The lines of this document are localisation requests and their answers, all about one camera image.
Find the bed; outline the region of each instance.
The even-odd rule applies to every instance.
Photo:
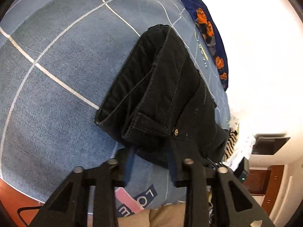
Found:
[[[72,168],[92,168],[123,146],[94,123],[139,36],[156,24],[182,38],[229,129],[229,106],[204,39],[180,0],[15,0],[0,22],[0,176],[45,202]],[[167,169],[136,156],[116,189],[118,216],[185,201]]]

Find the wooden cabinet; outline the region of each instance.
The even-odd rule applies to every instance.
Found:
[[[249,170],[243,185],[252,195],[265,195],[270,173],[270,170]]]
[[[274,207],[284,166],[271,166],[267,170],[249,170],[249,175],[243,185],[252,195],[265,195],[262,208],[270,215]]]
[[[274,207],[274,204],[276,202],[276,198],[282,181],[284,166],[271,166],[269,169],[271,170],[271,174],[265,193],[265,198],[262,203],[262,208],[266,211],[268,215],[270,215],[272,208]]]

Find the wooden floor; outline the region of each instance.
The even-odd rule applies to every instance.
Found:
[[[25,227],[25,225],[21,222],[17,215],[17,210],[20,207],[27,206],[39,206],[40,202],[35,201],[29,198],[26,195],[15,190],[13,187],[8,185],[6,182],[0,179],[0,201],[4,205],[5,209],[13,219],[13,221],[19,227]],[[27,224],[29,224],[34,216],[37,214],[38,210],[28,210],[20,213],[22,218],[25,220]]]

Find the orange floral pattern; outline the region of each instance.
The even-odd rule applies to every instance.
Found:
[[[206,18],[206,15],[205,15],[203,9],[198,8],[196,10],[196,12],[197,12],[197,20],[196,20],[196,22],[198,24],[207,24],[207,18]]]
[[[207,22],[206,32],[207,32],[207,35],[210,36],[210,37],[213,37],[215,35],[214,30],[212,28],[212,24],[210,23],[210,21]]]
[[[216,59],[215,59],[215,63],[216,63],[216,66],[218,69],[221,69],[223,68],[224,66],[224,61],[221,57],[217,56]]]
[[[226,80],[227,79],[227,74],[223,73],[222,75],[220,75],[220,79]]]
[[[218,55],[217,48],[216,48],[216,39],[215,39],[215,32],[212,26],[212,23],[207,20],[207,16],[202,8],[196,9],[197,18],[195,19],[195,24],[197,25],[199,32],[201,33],[210,54],[215,62],[215,65],[218,69],[218,73],[221,79],[221,84],[224,90],[226,90],[226,84],[228,75],[225,72],[224,68],[224,59]]]

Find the black device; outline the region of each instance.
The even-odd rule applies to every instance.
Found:
[[[172,181],[176,187],[187,187],[184,227],[210,226],[207,185],[212,187],[212,226],[274,227],[230,168],[202,158],[194,146],[182,146],[177,140],[168,144]],[[96,186],[93,227],[118,227],[114,187],[127,185],[134,154],[135,148],[124,148],[99,167],[74,168],[29,226],[87,226],[89,189]]]
[[[234,175],[237,179],[239,179],[240,182],[244,182],[244,180],[248,177],[249,175],[249,162],[248,159],[243,157],[241,160],[238,168],[234,171]]]
[[[290,139],[285,134],[257,134],[252,154],[274,155]]]

